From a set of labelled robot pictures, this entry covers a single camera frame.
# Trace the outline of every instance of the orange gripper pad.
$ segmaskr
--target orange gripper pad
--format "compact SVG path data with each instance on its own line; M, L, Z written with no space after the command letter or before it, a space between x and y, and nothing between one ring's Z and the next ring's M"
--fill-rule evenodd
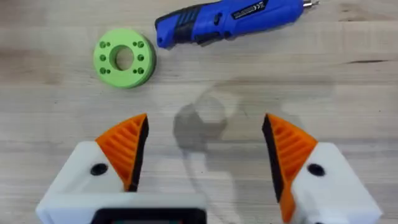
M288 223L295 210L292 182L318 141L293 124L272 114L266 114L262 127L267 141L272 179L282 212Z
M125 191L137 191L148 132L147 115L141 114L95 139L122 180Z

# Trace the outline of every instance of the wood grain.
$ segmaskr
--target wood grain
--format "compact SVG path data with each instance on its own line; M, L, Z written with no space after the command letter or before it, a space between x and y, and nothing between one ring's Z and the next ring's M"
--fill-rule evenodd
M338 145L398 222L398 1L323 0L295 24L207 47L156 49L149 82L101 83L96 41L200 0L0 2L0 223L34 208L75 145L149 114L140 191L201 192L209 223L281 223L266 111Z

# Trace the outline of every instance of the tool label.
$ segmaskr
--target tool label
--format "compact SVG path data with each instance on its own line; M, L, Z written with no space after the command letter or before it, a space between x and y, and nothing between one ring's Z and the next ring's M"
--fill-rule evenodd
M232 13L232 18L240 19L242 17L251 15L253 13L263 11L266 8L267 3L268 3L268 0L259 1L251 6L245 7L241 10L238 10L238 11Z

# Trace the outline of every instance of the blue rotary tool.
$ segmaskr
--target blue rotary tool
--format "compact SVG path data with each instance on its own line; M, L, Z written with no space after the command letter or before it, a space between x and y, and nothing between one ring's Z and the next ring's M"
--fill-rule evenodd
M304 8L317 0L222 0L198 4L162 16L155 21L157 45L200 45L241 34L266 30L296 21Z

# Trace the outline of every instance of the green ring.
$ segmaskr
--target green ring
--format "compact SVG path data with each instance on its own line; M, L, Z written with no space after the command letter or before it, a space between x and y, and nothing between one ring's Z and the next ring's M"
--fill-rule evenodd
M130 68L120 70L115 62L116 56L125 47L131 49L134 58ZM118 88L144 84L155 69L155 61L155 51L150 42L143 35L129 29L107 32L100 38L94 50L97 75L102 81Z

